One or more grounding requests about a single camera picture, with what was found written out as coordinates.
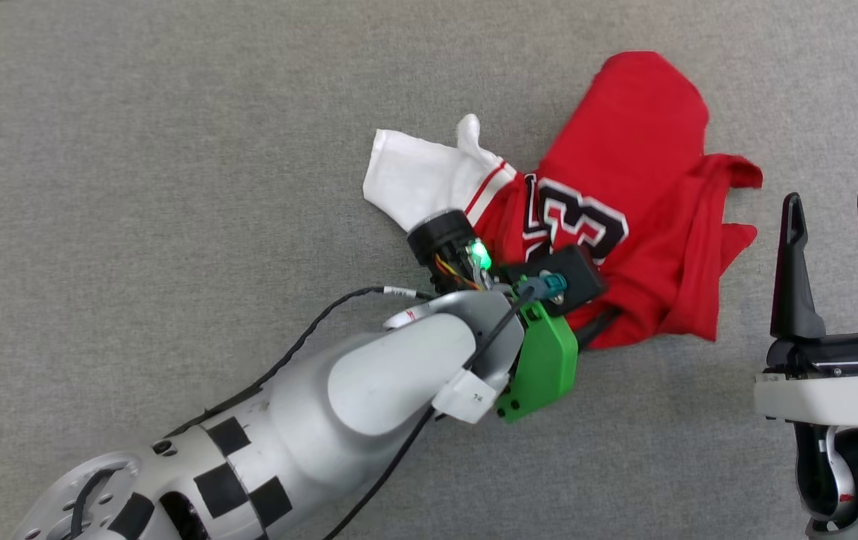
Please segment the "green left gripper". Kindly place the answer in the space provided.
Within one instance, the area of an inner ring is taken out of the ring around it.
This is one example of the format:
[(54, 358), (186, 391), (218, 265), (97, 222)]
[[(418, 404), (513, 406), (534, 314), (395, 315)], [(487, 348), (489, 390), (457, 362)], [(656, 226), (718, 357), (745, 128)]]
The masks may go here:
[(496, 401), (496, 414), (515, 423), (559, 402), (575, 383), (579, 352), (590, 348), (621, 312), (605, 307), (582, 325), (569, 327), (566, 318), (550, 315), (543, 304), (526, 304), (523, 344), (511, 382)]

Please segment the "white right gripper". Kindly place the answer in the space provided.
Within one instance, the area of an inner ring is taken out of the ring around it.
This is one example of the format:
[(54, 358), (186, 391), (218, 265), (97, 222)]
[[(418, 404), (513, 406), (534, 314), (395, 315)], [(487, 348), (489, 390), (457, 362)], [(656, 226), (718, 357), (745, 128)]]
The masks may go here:
[(782, 203), (767, 366), (755, 377), (754, 410), (767, 418), (858, 427), (858, 334), (827, 335), (817, 314), (804, 249), (802, 198)]

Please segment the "red and white basketball jersey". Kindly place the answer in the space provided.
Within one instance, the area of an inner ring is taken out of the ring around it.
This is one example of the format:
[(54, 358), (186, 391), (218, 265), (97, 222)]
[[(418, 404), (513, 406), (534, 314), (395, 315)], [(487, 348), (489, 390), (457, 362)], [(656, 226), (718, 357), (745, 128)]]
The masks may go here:
[(378, 130), (361, 192), (407, 232), (460, 209), (505, 266), (571, 245), (586, 250), (607, 289), (567, 322), (583, 329), (618, 311), (592, 348), (661, 334), (714, 341), (722, 276), (758, 234), (725, 222), (727, 197), (761, 188), (763, 174), (744, 157), (707, 154), (708, 120), (696, 86), (662, 55), (619, 52), (535, 170), (485, 149), (470, 113), (453, 146)]

